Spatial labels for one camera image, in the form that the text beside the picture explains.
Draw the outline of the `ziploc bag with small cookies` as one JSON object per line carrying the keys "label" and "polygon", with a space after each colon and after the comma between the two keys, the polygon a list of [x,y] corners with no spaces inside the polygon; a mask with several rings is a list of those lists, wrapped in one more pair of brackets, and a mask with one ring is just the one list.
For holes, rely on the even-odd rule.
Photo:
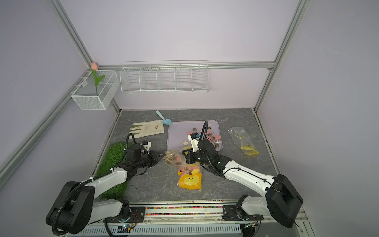
{"label": "ziploc bag with small cookies", "polygon": [[191,146],[178,148],[178,149],[172,149],[165,153],[163,160],[164,162],[171,166],[176,168],[186,167],[188,166],[187,160],[185,156],[182,154],[182,151],[190,149]]}

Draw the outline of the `ziploc bag with yellow toy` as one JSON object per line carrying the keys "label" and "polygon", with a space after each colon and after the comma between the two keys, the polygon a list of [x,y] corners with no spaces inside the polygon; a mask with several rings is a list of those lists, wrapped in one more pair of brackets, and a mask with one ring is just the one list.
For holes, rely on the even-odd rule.
{"label": "ziploc bag with yellow toy", "polygon": [[201,190],[202,174],[199,166],[186,166],[178,170],[178,186],[188,190]]}

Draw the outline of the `clear ziploc bag of cookies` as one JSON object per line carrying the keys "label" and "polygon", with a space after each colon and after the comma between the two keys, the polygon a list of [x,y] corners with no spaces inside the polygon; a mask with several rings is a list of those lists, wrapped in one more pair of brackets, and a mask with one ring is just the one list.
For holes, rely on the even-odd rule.
{"label": "clear ziploc bag of cookies", "polygon": [[259,154],[250,136],[244,128],[232,127],[228,129],[228,133],[231,136],[235,145],[238,146],[244,154],[248,156],[254,156]]}

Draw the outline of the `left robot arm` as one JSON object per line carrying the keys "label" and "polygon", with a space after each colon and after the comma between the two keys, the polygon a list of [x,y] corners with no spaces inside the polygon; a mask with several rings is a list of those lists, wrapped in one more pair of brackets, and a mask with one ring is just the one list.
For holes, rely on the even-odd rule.
{"label": "left robot arm", "polygon": [[137,142],[132,133],[127,135],[124,153],[107,172],[91,176],[82,182],[67,182],[46,216],[56,236],[78,234],[87,225],[115,218],[118,222],[132,222],[133,229],[141,216],[135,214],[129,201],[122,199],[98,200],[111,188],[138,176],[141,168],[149,169],[163,159],[165,153],[151,150],[151,142]]}

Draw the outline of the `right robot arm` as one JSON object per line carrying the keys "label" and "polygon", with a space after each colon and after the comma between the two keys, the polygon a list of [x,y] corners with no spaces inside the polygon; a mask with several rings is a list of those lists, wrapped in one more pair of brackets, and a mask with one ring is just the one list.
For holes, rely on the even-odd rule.
{"label": "right robot arm", "polygon": [[201,133],[188,135],[191,148],[183,150],[187,164],[199,163],[207,171],[242,184],[264,198],[259,205],[250,195],[242,195],[235,205],[223,207],[225,221],[262,220],[270,215],[277,223],[291,228],[304,203],[303,198],[290,180],[283,174],[276,176],[250,170],[229,157],[219,154],[215,146],[206,138],[208,122],[205,121]]}

